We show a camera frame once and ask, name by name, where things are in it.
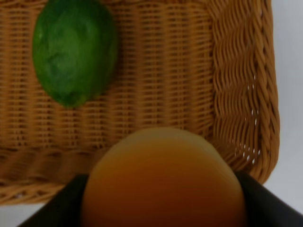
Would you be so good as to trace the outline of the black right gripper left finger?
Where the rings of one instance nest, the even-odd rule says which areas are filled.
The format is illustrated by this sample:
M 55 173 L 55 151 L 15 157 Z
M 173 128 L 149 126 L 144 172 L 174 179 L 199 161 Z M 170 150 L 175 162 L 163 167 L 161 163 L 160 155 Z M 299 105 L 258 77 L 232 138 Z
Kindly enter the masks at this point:
M 88 175 L 75 176 L 54 198 L 20 227 L 79 227 L 82 197 Z

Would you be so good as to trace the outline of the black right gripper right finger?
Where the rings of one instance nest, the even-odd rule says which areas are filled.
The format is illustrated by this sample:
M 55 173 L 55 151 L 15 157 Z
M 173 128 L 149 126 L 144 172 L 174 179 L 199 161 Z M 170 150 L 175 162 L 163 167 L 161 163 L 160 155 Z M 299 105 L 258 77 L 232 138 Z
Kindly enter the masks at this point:
M 301 227 L 303 215 L 245 172 L 236 172 L 246 204 L 249 227 Z

